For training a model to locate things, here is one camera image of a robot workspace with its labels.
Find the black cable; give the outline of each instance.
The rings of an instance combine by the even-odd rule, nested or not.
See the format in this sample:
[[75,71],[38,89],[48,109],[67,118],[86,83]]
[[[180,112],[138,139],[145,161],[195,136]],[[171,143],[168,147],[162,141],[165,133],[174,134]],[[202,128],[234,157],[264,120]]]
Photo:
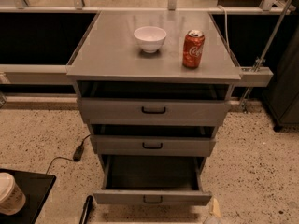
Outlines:
[[59,156],[59,157],[55,157],[55,158],[50,162],[50,165],[49,165],[49,167],[48,167],[48,169],[47,169],[46,174],[48,173],[50,167],[52,166],[52,164],[53,164],[53,162],[54,162],[55,160],[61,159],[61,160],[67,160],[67,161],[72,161],[72,162],[80,161],[80,160],[81,160],[82,153],[83,153],[83,150],[84,150],[84,146],[83,146],[83,145],[84,145],[84,141],[85,141],[89,136],[91,136],[91,135],[89,134],[89,135],[87,135],[86,137],[84,137],[84,138],[82,139],[81,144],[76,148],[76,151],[75,151],[73,160],[68,159],[68,158],[66,158],[66,157],[60,157],[60,156]]

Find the white object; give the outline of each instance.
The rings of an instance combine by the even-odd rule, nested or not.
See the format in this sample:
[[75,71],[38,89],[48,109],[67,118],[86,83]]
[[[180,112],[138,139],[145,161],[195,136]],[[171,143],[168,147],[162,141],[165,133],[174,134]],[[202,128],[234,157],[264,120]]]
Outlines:
[[8,173],[0,173],[0,213],[13,215],[19,212],[26,203],[15,178]]
[[147,53],[156,52],[164,43],[167,33],[155,26],[140,27],[134,32],[137,44]]

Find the bottom drawer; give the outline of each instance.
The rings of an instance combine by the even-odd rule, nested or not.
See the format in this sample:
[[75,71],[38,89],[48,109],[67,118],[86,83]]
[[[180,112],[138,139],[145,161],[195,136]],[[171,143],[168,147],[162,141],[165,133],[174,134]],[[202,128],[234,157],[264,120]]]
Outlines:
[[207,205],[199,179],[202,158],[109,156],[102,190],[94,198],[102,204]]

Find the concrete floor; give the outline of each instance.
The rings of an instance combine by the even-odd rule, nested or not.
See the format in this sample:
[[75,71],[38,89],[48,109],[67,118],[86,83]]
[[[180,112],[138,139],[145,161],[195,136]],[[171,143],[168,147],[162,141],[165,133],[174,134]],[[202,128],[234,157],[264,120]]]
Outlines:
[[[10,101],[0,109],[0,166],[45,173],[54,157],[71,159],[89,132],[74,99],[29,100]],[[219,201],[228,223],[299,223],[299,128],[280,133],[272,128],[263,106],[249,102],[247,115],[233,105],[219,129],[202,184]],[[49,173],[57,180],[36,223],[78,223],[87,195],[100,189],[103,181],[90,141],[81,162],[57,160]],[[207,217],[209,205],[94,204],[89,223],[202,223]]]

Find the metal pole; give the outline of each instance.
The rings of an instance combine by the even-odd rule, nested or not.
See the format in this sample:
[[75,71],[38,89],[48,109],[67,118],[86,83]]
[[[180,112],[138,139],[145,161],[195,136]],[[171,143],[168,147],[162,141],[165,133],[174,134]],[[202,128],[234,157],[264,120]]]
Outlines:
[[[274,30],[273,30],[273,32],[272,32],[272,34],[271,34],[268,42],[267,42],[267,44],[266,44],[266,46],[265,46],[265,48],[263,50],[261,58],[259,58],[259,59],[256,60],[256,63],[253,65],[251,71],[257,72],[260,69],[260,67],[261,67],[261,65],[263,63],[264,57],[265,57],[266,53],[268,52],[268,50],[269,50],[269,48],[270,48],[270,46],[271,46],[271,44],[273,42],[273,39],[274,39],[275,35],[278,32],[280,24],[282,23],[285,15],[287,14],[287,11],[289,9],[289,6],[291,5],[291,2],[292,2],[292,0],[288,0],[288,2],[286,3],[286,6],[283,8],[283,10],[282,10],[282,12],[281,12],[281,14],[279,16],[278,22],[277,22],[277,24],[276,24],[276,26],[275,26],[275,28],[274,28]],[[247,87],[247,89],[245,90],[245,92],[242,95],[241,100],[240,100],[240,106],[242,106],[243,111],[246,112],[246,113],[247,113],[246,101],[249,98],[251,92],[252,92],[252,87]]]

